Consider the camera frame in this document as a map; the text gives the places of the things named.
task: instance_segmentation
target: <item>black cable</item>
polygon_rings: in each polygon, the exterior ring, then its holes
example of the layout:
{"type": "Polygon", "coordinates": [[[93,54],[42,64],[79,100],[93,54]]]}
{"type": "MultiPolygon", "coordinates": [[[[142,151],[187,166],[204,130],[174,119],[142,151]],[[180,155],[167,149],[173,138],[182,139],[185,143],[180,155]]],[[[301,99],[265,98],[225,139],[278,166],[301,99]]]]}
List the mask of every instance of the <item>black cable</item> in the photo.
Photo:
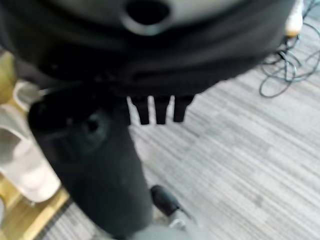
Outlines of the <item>black cable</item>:
{"type": "MultiPolygon", "coordinates": [[[[314,9],[316,6],[318,6],[319,4],[320,4],[319,0],[313,0],[309,4],[308,8],[306,9],[306,11],[303,14],[303,21],[308,16],[310,11],[312,9],[314,9]]],[[[311,25],[309,23],[306,23],[306,22],[303,22],[303,25],[304,26],[308,26],[312,30],[314,30],[314,32],[318,35],[318,37],[320,39],[320,30],[318,28],[316,28],[315,26],[313,26],[313,25],[311,25]]],[[[292,83],[305,81],[305,80],[308,79],[308,77],[310,77],[311,75],[313,75],[314,73],[319,71],[318,67],[320,65],[320,49],[317,50],[316,52],[310,54],[306,58],[306,60],[304,60],[304,64],[291,52],[291,50],[293,50],[296,47],[296,45],[300,42],[300,40],[301,40],[301,36],[300,35],[298,35],[295,38],[286,39],[284,45],[281,46],[278,49],[278,51],[276,51],[273,54],[272,57],[274,57],[275,60],[268,61],[268,59],[266,59],[262,63],[261,70],[266,75],[266,78],[262,81],[262,83],[260,84],[260,87],[259,87],[259,94],[262,97],[268,98],[268,99],[278,97],[279,95],[281,95],[285,91],[287,91],[292,83]],[[306,66],[308,61],[310,59],[313,59],[316,56],[317,56],[316,63],[314,64],[314,66],[312,67],[312,69],[309,72],[303,73],[303,74],[297,74],[299,68],[302,68],[302,67],[306,66]],[[266,69],[267,66],[277,67],[282,61],[284,62],[283,67],[280,67],[279,69],[277,69],[277,70],[275,70],[273,72],[267,71],[267,69],[266,69]],[[289,70],[290,70],[289,68],[291,68],[291,71],[290,71],[291,72],[291,77],[289,77],[289,70]],[[283,76],[279,76],[279,73],[281,73],[282,71],[284,71],[283,76]],[[265,84],[270,79],[274,79],[274,80],[281,81],[281,82],[285,83],[285,85],[286,85],[285,88],[282,89],[280,92],[278,92],[276,94],[272,94],[272,95],[265,94],[263,89],[264,89],[265,84]]]]}

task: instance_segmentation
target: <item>sneaker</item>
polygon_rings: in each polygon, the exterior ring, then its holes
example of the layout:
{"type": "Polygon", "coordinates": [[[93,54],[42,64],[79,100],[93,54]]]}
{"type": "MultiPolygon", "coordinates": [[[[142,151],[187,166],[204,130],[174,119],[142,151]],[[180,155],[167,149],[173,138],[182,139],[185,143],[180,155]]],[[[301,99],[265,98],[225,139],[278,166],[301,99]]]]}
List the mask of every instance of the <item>sneaker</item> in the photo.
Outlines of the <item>sneaker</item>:
{"type": "Polygon", "coordinates": [[[0,173],[28,200],[50,199],[61,183],[37,146],[24,116],[13,106],[0,105],[0,173]]]}
{"type": "Polygon", "coordinates": [[[19,79],[13,89],[13,99],[25,112],[29,112],[33,103],[41,99],[36,85],[19,79]]]}
{"type": "Polygon", "coordinates": [[[295,0],[293,9],[286,21],[285,35],[287,37],[296,37],[301,32],[302,26],[304,24],[304,6],[304,0],[295,0]]]}

